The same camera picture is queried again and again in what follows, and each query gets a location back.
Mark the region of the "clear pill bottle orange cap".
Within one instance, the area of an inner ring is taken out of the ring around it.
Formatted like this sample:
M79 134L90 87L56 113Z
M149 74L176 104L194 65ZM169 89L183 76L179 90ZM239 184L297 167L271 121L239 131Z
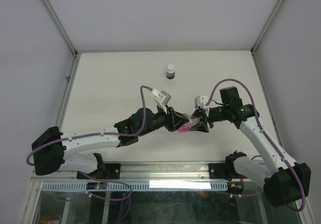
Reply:
M197 125L200 121L199 118L197 118L193 115L189 115L189 114L184 113L183 116L189 120L187 123L185 123L185 126L187 126L189 128Z

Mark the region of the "pink pill organizer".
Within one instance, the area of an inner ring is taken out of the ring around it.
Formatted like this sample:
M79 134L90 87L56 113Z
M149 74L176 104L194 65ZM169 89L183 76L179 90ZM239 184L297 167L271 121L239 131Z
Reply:
M178 132L178 133L191 132L191 131L193 131L193 127L194 127L194 126L183 125L182 127L180 127L180 128L177 130L177 132Z

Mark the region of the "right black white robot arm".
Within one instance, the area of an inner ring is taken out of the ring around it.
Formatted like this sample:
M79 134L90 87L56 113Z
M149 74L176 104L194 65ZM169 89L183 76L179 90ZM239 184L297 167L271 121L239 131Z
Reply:
M280 207L301 199L309 193L311 170L299 164L278 144L260 122L252 104L243 104L236 87L220 90L222 103L209 107L207 96L195 98L193 117L197 122L191 131L209 132L215 122L229 121L244 134L257 150L264 164L258 164L245 153L235 151L226 156L224 165L214 172L231 181L238 175L249 178L263 189L269 203Z

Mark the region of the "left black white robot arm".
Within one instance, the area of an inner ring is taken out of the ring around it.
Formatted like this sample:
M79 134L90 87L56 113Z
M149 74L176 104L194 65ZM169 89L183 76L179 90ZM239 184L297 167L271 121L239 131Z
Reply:
M155 114L148 108L140 108L129 118L97 132L63 133L58 126L50 127L32 143L30 157L38 176L75 170L99 178L103 176L105 166L95 149L126 147L160 128L175 132L188 122L185 114L167 107L158 108Z

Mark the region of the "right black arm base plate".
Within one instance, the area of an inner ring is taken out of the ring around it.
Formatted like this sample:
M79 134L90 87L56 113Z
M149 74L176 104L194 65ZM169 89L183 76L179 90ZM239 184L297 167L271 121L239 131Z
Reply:
M209 163L208 169L210 179L225 179L231 181L239 177L232 167L226 163Z

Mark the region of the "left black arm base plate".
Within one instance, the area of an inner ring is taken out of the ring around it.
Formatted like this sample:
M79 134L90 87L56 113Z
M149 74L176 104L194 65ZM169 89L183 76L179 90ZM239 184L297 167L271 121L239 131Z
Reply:
M118 180L121 173L120 163L102 163L97 165L97 169L88 175L95 179Z

